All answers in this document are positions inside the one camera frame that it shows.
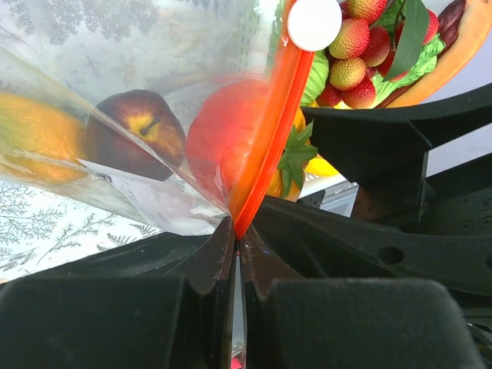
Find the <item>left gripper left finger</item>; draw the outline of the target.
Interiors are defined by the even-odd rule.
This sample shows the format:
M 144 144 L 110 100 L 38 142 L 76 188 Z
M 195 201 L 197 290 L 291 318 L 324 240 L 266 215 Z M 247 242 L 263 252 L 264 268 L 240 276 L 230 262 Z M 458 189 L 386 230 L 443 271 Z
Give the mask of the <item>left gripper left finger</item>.
M 234 230 L 162 233 L 1 287 L 3 368 L 226 368 Z

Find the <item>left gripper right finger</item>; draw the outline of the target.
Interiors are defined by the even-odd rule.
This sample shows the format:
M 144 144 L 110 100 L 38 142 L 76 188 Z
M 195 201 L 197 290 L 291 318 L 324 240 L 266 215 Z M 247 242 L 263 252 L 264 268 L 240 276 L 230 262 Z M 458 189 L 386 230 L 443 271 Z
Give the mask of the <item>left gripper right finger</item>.
M 457 302 L 422 279 L 304 278 L 240 243 L 249 368 L 482 368 Z

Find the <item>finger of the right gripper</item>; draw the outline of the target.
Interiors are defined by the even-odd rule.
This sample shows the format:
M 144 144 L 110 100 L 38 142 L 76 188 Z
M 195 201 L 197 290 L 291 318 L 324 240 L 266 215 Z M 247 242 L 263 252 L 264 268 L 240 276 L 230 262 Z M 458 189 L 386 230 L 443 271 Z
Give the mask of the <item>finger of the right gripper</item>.
M 491 122 L 491 86 L 406 108 L 304 108 L 321 156 L 359 186 L 353 218 L 402 231 L 491 226 L 491 156 L 427 176 L 431 150 Z
M 362 188 L 351 217 L 265 198 L 254 228 L 310 278 L 413 277 L 491 293 L 490 156 L 422 181 L 382 178 Z

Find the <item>red lychee bunch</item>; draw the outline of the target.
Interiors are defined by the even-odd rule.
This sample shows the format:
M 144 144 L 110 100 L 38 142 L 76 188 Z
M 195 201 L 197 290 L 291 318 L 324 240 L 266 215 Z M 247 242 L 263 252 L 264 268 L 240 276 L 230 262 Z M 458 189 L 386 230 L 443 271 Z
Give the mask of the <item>red lychee bunch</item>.
M 371 108 L 376 98 L 372 82 L 379 72 L 384 81 L 402 79 L 417 63 L 406 71 L 387 78 L 394 63 L 401 33 L 407 17 L 404 1 L 343 1 L 340 4 L 342 24 L 336 39 L 324 50 L 330 71 L 321 95 L 309 107 L 339 109 Z M 428 25 L 423 47 L 438 34 L 439 18 L 428 13 Z

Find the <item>orange red pepper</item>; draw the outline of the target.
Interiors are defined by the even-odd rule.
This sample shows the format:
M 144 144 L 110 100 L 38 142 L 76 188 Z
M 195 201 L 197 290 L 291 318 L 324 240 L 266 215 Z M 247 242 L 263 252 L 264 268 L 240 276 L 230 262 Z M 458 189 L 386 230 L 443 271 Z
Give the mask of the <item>orange red pepper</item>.
M 225 85 L 205 100 L 188 129 L 185 156 L 191 173 L 221 201 L 251 153 L 268 90 L 267 82 L 254 79 Z

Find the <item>dark purple eggplant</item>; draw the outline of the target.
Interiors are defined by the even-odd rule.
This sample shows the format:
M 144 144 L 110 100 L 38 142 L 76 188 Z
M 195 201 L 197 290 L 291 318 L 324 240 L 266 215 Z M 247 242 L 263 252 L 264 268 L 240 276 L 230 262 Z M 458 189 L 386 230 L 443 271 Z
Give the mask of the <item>dark purple eggplant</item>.
M 185 157 L 185 131 L 158 93 L 134 89 L 107 97 L 97 108 L 160 158 L 180 167 Z M 157 181 L 172 176 L 166 165 L 96 118 L 88 120 L 85 147 L 89 160 L 97 164 Z

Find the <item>clear zip bag orange zipper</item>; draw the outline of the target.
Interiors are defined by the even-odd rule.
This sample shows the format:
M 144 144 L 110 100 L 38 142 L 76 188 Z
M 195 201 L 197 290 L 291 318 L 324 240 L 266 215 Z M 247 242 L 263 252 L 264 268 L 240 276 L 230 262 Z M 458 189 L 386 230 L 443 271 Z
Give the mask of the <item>clear zip bag orange zipper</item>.
M 336 1 L 3 1 L 1 176 L 242 236 L 341 20 Z

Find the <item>yellow green mango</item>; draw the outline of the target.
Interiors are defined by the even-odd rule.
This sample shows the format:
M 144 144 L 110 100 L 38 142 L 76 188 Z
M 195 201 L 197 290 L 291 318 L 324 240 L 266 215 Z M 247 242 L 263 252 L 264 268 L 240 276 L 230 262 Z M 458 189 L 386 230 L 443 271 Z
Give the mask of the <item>yellow green mango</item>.
M 40 101 L 1 93 L 1 176 L 60 185 L 87 175 L 85 126 Z

